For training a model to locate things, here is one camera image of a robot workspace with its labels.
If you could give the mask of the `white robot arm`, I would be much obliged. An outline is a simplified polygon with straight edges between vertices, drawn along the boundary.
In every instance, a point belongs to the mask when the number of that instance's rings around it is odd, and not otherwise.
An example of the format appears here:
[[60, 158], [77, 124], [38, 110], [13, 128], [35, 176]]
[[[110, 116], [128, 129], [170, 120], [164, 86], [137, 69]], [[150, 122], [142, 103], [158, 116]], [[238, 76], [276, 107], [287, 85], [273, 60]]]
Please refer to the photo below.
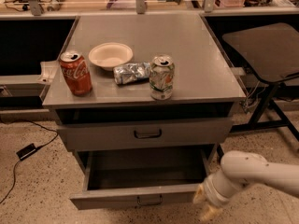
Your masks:
[[193, 203], [204, 203], [200, 220], [215, 218], [239, 192], [254, 184], [264, 184], [293, 197], [299, 197], [299, 166], [269, 162], [262, 155], [229, 151], [221, 158], [220, 169], [198, 185]]

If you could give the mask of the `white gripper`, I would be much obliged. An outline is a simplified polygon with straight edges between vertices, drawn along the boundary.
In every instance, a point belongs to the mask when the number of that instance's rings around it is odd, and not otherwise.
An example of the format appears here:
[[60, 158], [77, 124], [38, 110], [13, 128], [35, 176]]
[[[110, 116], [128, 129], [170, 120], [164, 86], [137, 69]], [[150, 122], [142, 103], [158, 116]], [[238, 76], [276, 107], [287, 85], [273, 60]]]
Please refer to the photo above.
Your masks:
[[210, 203], [203, 207], [200, 221], [208, 222], [217, 217], [222, 211], [220, 207], [225, 206], [246, 187], [246, 184], [229, 179], [222, 170], [206, 177], [204, 183], [197, 187], [192, 200], [194, 204], [201, 203], [205, 199]]

